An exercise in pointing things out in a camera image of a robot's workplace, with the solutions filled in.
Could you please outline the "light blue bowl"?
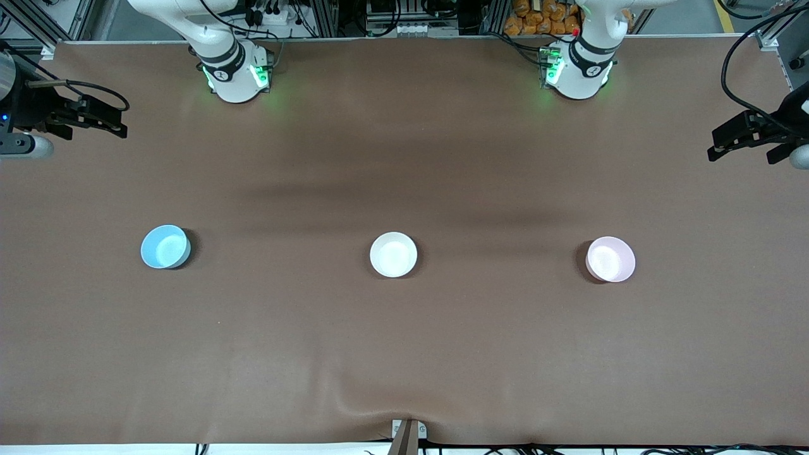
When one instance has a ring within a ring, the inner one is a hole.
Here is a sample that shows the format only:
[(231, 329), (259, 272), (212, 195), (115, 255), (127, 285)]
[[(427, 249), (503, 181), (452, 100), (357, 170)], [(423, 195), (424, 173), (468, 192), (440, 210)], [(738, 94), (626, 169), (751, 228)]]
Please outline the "light blue bowl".
[(181, 227), (165, 224), (149, 231), (140, 245), (145, 265), (156, 270), (173, 270), (190, 257), (192, 245)]

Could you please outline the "pink bowl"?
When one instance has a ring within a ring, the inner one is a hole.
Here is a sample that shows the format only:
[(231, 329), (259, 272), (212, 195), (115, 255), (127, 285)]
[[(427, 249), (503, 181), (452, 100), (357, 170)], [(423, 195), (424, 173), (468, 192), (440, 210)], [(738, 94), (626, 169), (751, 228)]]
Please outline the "pink bowl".
[(624, 282), (636, 270), (635, 251), (627, 242), (603, 236), (590, 242), (585, 265), (589, 273), (602, 282)]

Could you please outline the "white bowl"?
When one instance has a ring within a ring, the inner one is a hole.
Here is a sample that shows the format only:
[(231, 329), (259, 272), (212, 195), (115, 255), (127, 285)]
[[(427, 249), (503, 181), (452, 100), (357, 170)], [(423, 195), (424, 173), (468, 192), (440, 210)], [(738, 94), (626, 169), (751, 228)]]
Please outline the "white bowl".
[(370, 246), (372, 268), (382, 277), (404, 277), (417, 264), (417, 245), (404, 233), (388, 231), (377, 237)]

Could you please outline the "orange items crate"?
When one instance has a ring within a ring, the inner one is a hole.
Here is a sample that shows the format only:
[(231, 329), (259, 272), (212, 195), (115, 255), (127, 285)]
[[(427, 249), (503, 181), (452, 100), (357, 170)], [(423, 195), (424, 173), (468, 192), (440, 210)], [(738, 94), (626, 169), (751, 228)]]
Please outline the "orange items crate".
[(511, 0), (505, 35), (577, 35), (583, 10), (575, 0)]

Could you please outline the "brown table cover mat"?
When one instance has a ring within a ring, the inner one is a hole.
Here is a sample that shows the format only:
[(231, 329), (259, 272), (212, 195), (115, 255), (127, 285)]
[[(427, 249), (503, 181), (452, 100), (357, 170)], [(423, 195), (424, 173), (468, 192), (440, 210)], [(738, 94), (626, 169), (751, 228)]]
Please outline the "brown table cover mat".
[[(570, 101), (491, 39), (286, 44), (234, 106), (183, 44), (63, 44), (131, 102), (0, 163), (0, 444), (809, 446), (809, 172), (706, 159), (730, 37)], [(182, 228), (188, 260), (142, 261)], [(417, 245), (382, 277), (370, 246)], [(590, 242), (635, 273), (602, 282)]]

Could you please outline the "aluminium frame profile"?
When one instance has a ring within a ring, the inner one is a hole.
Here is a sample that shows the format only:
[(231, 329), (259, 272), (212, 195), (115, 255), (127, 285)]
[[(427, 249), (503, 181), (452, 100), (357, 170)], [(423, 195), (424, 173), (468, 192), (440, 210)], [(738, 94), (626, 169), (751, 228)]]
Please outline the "aluminium frame profile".
[(789, 69), (790, 60), (809, 59), (809, 9), (761, 28), (756, 39), (761, 50), (776, 52), (789, 88), (796, 89), (809, 81), (809, 61), (800, 70)]
[(29, 56), (52, 60), (57, 45), (78, 40), (96, 0), (0, 0), (0, 40)]

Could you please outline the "metal clamp bracket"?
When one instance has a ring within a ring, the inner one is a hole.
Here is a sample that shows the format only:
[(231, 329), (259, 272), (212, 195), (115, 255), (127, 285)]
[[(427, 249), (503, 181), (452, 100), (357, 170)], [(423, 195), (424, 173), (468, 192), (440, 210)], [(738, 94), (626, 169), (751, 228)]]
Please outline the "metal clamp bracket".
[(421, 455), (421, 440), (427, 440), (427, 424), (417, 420), (393, 420), (392, 444), (387, 455)]

